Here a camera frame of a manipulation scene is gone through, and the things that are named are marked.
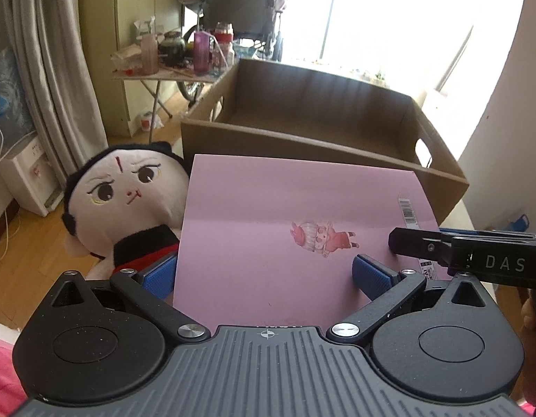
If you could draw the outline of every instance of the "doll's mouth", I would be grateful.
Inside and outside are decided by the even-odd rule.
[[[133,202],[137,197],[142,197],[141,192],[138,189],[135,190],[135,193],[133,194],[131,199],[129,199],[129,202],[127,202],[127,205],[129,205],[131,202]]]

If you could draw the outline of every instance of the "metal screw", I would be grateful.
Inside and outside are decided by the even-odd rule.
[[[359,328],[352,323],[338,323],[332,327],[332,332],[338,337],[353,337],[359,333]]]
[[[184,338],[197,338],[204,335],[205,332],[206,327],[195,323],[180,326],[177,330],[177,333]]]

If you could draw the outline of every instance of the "human hand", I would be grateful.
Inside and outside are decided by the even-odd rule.
[[[532,299],[528,299],[521,308],[523,328],[521,341],[525,350],[523,364],[523,395],[525,399],[536,406],[536,313]]]

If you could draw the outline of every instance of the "plush doll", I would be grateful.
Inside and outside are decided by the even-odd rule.
[[[74,256],[102,257],[87,279],[142,270],[177,252],[189,171],[167,142],[110,147],[67,179],[63,223]]]

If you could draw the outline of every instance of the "curtain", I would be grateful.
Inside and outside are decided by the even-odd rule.
[[[36,132],[64,185],[67,175],[107,147],[83,54],[78,1],[3,3]]]

